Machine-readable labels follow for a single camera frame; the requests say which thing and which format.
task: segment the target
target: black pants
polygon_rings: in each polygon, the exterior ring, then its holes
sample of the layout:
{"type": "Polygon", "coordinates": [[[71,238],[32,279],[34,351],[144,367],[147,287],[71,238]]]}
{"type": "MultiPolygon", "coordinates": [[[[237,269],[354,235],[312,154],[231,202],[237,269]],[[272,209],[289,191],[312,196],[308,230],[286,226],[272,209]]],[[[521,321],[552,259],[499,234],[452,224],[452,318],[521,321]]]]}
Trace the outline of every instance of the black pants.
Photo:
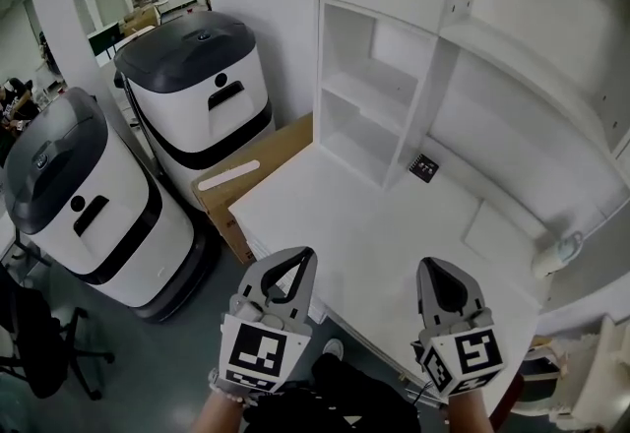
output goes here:
{"type": "Polygon", "coordinates": [[[420,431],[410,402],[332,354],[323,354],[312,373],[314,386],[264,396],[248,408],[246,432],[420,431]]]}

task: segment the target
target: white desk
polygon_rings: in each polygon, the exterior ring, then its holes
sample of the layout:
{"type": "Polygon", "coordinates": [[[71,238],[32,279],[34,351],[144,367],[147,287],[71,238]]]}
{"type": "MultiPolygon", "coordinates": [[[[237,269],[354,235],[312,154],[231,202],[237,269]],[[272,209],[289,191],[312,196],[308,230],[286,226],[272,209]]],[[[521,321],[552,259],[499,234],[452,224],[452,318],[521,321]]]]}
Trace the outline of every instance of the white desk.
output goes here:
{"type": "MultiPolygon", "coordinates": [[[[508,250],[510,255],[502,240],[498,252],[480,250],[486,256],[507,255],[506,263],[497,266],[463,242],[480,205],[480,199],[442,171],[430,184],[407,174],[384,192],[311,145],[230,210],[254,253],[254,248],[265,254],[312,247],[319,264],[316,299],[416,382],[426,380],[410,346],[423,328],[417,314],[417,264],[425,256],[437,256],[466,270],[479,282],[493,311],[508,360],[507,370],[484,389],[490,412],[530,346],[548,281],[532,285],[523,280],[530,274],[534,248],[516,246],[508,250]]],[[[518,240],[524,235],[508,237],[518,240]]],[[[491,245],[491,239],[485,240],[491,245]]]]}

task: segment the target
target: black chair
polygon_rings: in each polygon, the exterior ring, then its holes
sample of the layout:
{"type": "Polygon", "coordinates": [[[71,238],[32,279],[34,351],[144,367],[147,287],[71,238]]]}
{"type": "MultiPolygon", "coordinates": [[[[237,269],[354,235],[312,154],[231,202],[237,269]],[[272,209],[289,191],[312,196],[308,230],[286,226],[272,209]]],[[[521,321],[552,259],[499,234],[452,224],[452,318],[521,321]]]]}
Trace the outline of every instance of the black chair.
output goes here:
{"type": "Polygon", "coordinates": [[[0,372],[27,381],[36,397],[48,398],[61,388],[70,366],[90,399],[100,400],[101,393],[90,389],[77,358],[97,357],[112,363],[114,355],[75,348],[79,318],[88,318],[88,313],[75,309],[70,323],[62,327],[42,294],[18,285],[0,265],[0,326],[11,334],[17,350],[16,357],[0,357],[0,372]]]}

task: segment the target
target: table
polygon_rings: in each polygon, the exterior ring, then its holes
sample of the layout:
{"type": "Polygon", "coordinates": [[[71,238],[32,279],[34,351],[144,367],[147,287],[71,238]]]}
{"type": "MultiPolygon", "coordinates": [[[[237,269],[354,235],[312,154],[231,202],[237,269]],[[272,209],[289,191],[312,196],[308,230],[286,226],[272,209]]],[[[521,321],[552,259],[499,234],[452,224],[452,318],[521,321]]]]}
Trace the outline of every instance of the table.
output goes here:
{"type": "Polygon", "coordinates": [[[417,264],[423,257],[437,256],[471,274],[493,311],[508,363],[483,390],[489,413],[530,346],[549,281],[533,281],[531,262],[536,248],[501,215],[489,226],[501,228],[500,242],[477,237],[473,239],[477,249],[465,242],[473,229],[483,234],[482,208],[482,200],[442,171],[429,184],[407,173],[392,189],[383,191],[362,182],[323,148],[311,145],[245,194],[230,211],[254,254],[312,247],[318,271],[311,307],[323,306],[419,385],[427,377],[410,346],[423,328],[417,314],[417,264]],[[485,249],[478,247],[483,241],[485,249]],[[482,255],[500,257],[502,263],[482,255]]]}

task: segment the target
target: gray floor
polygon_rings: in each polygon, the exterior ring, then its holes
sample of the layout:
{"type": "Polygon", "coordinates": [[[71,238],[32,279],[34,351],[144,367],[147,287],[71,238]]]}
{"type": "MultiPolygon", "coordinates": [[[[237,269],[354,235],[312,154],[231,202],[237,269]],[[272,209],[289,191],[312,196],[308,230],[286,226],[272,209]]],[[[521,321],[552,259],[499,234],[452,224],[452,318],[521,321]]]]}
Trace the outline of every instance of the gray floor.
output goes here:
{"type": "MultiPolygon", "coordinates": [[[[112,365],[86,368],[92,382],[102,381],[103,399],[91,402],[71,376],[53,397],[38,401],[14,379],[0,377],[0,413],[9,403],[16,414],[23,405],[38,433],[177,433],[188,431],[207,395],[207,375],[217,364],[221,345],[221,313],[237,289],[244,269],[224,249],[216,269],[197,294],[173,318],[161,325],[135,315],[85,286],[61,267],[39,279],[57,317],[67,318],[72,307],[90,312],[89,330],[83,334],[92,349],[115,352],[112,365]]],[[[392,385],[403,386],[397,373],[328,320],[314,325],[314,336],[294,370],[305,379],[330,337],[344,341],[346,358],[356,368],[392,385]]],[[[421,409],[424,431],[447,431],[439,413],[421,409]]],[[[546,431],[540,421],[525,422],[512,416],[502,432],[546,431]]]]}

